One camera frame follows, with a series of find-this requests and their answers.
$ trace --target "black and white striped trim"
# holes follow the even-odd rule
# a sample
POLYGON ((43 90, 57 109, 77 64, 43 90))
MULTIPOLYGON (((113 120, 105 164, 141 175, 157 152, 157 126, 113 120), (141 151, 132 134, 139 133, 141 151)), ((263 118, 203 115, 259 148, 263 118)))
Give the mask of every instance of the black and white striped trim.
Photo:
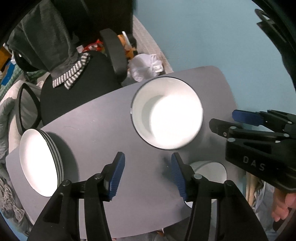
POLYGON ((53 88, 64 83, 64 86, 67 89, 70 89, 72 84, 82 73, 84 67, 87 65, 89 60, 90 60, 90 54, 83 53, 81 56, 81 60, 77 61, 76 64, 74 64, 74 66, 68 72, 64 73, 62 76, 52 81, 53 88))

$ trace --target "person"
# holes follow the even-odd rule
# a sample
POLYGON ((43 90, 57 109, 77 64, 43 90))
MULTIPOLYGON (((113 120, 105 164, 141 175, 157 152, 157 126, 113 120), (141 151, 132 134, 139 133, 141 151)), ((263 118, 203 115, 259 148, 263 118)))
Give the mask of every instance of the person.
POLYGON ((272 204, 272 218, 276 222, 286 219, 289 214, 288 208, 296 208, 296 193, 286 194, 276 188, 272 204))

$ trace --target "silver bolt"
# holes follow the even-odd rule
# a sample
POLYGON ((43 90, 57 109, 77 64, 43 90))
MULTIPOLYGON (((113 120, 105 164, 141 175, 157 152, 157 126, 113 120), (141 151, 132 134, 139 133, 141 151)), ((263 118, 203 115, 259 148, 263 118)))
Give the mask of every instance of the silver bolt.
POLYGON ((227 186, 233 186, 234 182, 231 180, 226 180, 226 184, 227 184, 227 186))
POLYGON ((197 180, 202 179, 202 175, 201 174, 194 174, 193 177, 197 180))
POLYGON ((101 173, 98 173, 94 176, 95 179, 101 179, 103 177, 103 175, 101 173))
POLYGON ((229 139, 227 139, 227 141, 229 141, 229 142, 235 142, 235 138, 229 138, 229 139))
POLYGON ((70 181, 69 180, 65 180, 62 182, 62 185, 65 187, 65 186, 68 186, 70 184, 70 181))

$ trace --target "plastic bag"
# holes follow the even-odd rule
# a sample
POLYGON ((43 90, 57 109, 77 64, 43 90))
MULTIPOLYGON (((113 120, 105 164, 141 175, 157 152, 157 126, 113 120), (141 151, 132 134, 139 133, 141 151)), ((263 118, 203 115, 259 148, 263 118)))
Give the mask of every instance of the plastic bag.
POLYGON ((162 62, 156 54, 136 55, 130 60, 128 66, 132 77, 137 82, 156 77, 163 71, 162 62))

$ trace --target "tabletop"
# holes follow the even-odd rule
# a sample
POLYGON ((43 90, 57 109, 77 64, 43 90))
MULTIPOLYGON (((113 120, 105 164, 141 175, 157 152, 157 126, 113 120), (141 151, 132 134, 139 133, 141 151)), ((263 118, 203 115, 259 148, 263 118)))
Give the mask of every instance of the tabletop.
MULTIPOLYGON (((54 120, 42 129, 56 143, 64 177, 72 182, 87 180, 111 163, 118 151, 126 157, 116 197, 104 203, 112 238, 128 237, 164 228, 190 215, 170 174, 170 157, 179 152, 187 164, 213 160, 222 163, 228 179, 241 188, 245 172, 225 161, 225 138, 213 134, 209 121, 232 121, 236 109, 222 72, 213 66, 167 74, 188 83, 198 94, 203 124, 196 138, 178 150, 161 150, 144 142, 135 131, 130 115, 132 99, 146 82, 132 84, 94 99, 54 120)), ((20 165, 19 149, 6 157, 7 170, 28 215, 36 221, 49 200, 34 191, 20 165)), ((84 202, 79 203, 80 236, 86 238, 84 202)))

